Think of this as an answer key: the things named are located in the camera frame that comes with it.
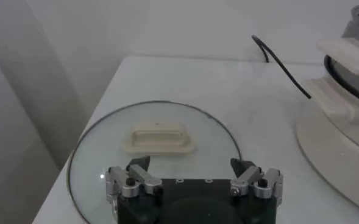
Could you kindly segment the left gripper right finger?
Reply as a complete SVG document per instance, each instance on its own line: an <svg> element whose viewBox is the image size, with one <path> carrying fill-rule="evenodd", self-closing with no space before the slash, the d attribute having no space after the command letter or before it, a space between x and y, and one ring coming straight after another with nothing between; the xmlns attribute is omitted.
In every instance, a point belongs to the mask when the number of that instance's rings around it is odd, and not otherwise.
<svg viewBox="0 0 359 224"><path fill-rule="evenodd" d="M245 196L252 190L256 198L275 198L278 205L282 204L283 175L279 169L268 169L264 173L252 161L236 158L230 160L230 165L236 175L230 180L231 196Z"/></svg>

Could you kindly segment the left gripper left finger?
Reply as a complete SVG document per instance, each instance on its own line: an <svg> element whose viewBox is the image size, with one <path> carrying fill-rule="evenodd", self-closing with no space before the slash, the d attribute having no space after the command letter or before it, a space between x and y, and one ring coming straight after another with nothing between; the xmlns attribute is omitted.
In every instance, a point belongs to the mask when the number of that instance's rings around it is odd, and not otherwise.
<svg viewBox="0 0 359 224"><path fill-rule="evenodd" d="M148 172L150 156L132 159L125 169L109 167L105 173L106 198L109 203L124 198L138 197L141 192L159 197L163 194L163 181Z"/></svg>

